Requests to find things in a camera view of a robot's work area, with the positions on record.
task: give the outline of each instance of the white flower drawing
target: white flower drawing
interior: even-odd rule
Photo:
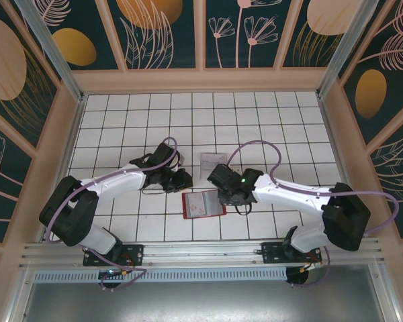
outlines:
[[[222,37],[232,36],[236,33],[236,30],[233,28],[233,24],[230,21],[230,18],[210,18],[209,19],[209,27],[215,37],[216,44],[216,55],[218,56],[218,62],[220,64],[220,68],[222,68],[221,57],[220,57],[220,49],[218,47],[218,39]]]
[[[251,51],[252,47],[259,44],[268,44],[275,42],[278,39],[275,25],[275,18],[259,18],[254,24],[254,17],[249,17],[244,20],[244,30],[247,34],[249,44],[248,67],[251,67]]]

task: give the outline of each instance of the gray metal surface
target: gray metal surface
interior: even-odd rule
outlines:
[[[324,284],[284,281],[136,283],[102,292],[95,284],[35,284],[29,322],[378,322],[366,266],[334,266]]]
[[[256,268],[204,268],[157,270],[152,269],[143,275],[138,282],[220,282],[231,280],[286,280],[285,267],[256,267]],[[40,270],[36,272],[34,283],[96,283],[99,270]],[[123,276],[114,276],[104,282],[116,280],[132,280],[139,272]]]

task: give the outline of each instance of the metal frame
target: metal frame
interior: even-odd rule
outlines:
[[[57,73],[61,76],[64,83],[69,88],[72,96],[77,101],[80,101],[82,91],[79,88],[69,65],[62,56],[61,51],[58,49],[54,38],[52,38],[49,29],[42,21],[34,2],[27,0],[15,0],[15,4],[18,6],[19,11],[32,29],[33,34],[42,45],[42,48],[45,50],[45,53],[48,55],[52,65],[54,65]]]
[[[331,85],[336,80],[341,68],[363,33],[366,23],[375,11],[378,2],[379,0],[364,0],[361,2],[318,85],[319,97],[323,98],[330,90]]]

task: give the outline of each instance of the black grid line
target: black grid line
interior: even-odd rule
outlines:
[[[170,94],[170,105],[169,105],[169,136],[170,136],[170,128],[172,124],[172,94]],[[167,219],[167,198],[168,196],[165,196],[165,204],[164,204],[164,233],[163,233],[163,241],[166,241],[166,219]]]
[[[149,123],[149,107],[150,107],[150,95],[149,95],[149,100],[148,100],[148,118],[146,119],[146,125],[148,125],[148,123]],[[148,129],[146,129],[146,133],[145,133],[145,147],[143,149],[143,155],[146,154],[146,141],[147,141],[147,139],[148,139]],[[136,223],[136,236],[134,237],[136,242],[137,242],[137,235],[138,235],[138,231],[139,231],[140,202],[141,202],[141,200],[142,200],[142,192],[140,191],[139,192],[139,207],[138,207],[138,210],[137,210],[138,215],[137,215],[137,223]]]
[[[259,130],[260,130],[260,138],[263,140],[263,134],[261,133],[260,115],[258,113],[257,98],[255,96],[255,93],[254,93],[254,101],[255,101],[255,111],[257,112],[258,126],[259,126]],[[267,172],[268,170],[267,170],[267,158],[266,158],[266,152],[265,152],[265,145],[261,144],[261,146],[263,147],[264,164],[265,164],[265,168],[266,168],[266,172]],[[271,215],[273,216],[273,222],[275,223],[275,233],[276,233],[276,237],[277,237],[277,228],[276,228],[275,215],[274,215],[274,211],[273,211],[273,205],[271,206]],[[249,235],[248,216],[247,216],[247,224],[248,224],[248,235]]]
[[[124,125],[127,123],[127,116],[128,116],[128,104],[130,103],[130,96],[128,95],[128,100],[127,100],[127,110],[126,110],[126,119],[124,121]],[[124,137],[126,135],[126,130],[124,130],[123,134],[122,134],[122,146],[121,146],[121,152],[120,152],[120,158],[118,160],[118,167],[121,164],[121,157],[122,157],[122,148],[124,145]],[[110,225],[112,225],[112,220],[113,220],[113,216],[114,216],[114,207],[115,207],[115,198],[112,199],[112,208],[111,208],[111,214],[110,214]]]
[[[107,96],[106,107],[107,107],[107,103],[109,103],[109,95]],[[104,123],[105,123],[105,120],[106,120],[106,112],[105,112],[105,115],[103,116],[103,125],[104,125]],[[93,176],[94,176],[94,172],[95,172],[95,164],[97,163],[97,157],[99,156],[100,142],[101,142],[101,136],[102,136],[102,134],[103,134],[103,128],[101,128],[101,131],[100,131],[99,144],[98,144],[98,146],[97,146],[97,153],[96,153],[96,155],[95,155],[95,160],[94,160]],[[109,226],[107,227],[108,230],[110,230],[111,219],[112,219],[112,216],[111,216],[110,219],[109,219]]]

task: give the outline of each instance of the white robotic arm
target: white robotic arm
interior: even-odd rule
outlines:
[[[273,182],[268,174],[261,171],[246,169],[240,175],[225,164],[217,165],[208,181],[218,188],[218,198],[223,205],[271,203],[299,210],[317,219],[316,222],[289,230],[283,248],[292,248],[300,253],[308,253],[328,244],[344,250],[358,250],[370,217],[369,209],[357,196],[323,197],[325,193],[352,191],[349,186],[339,182],[332,189],[279,179]]]

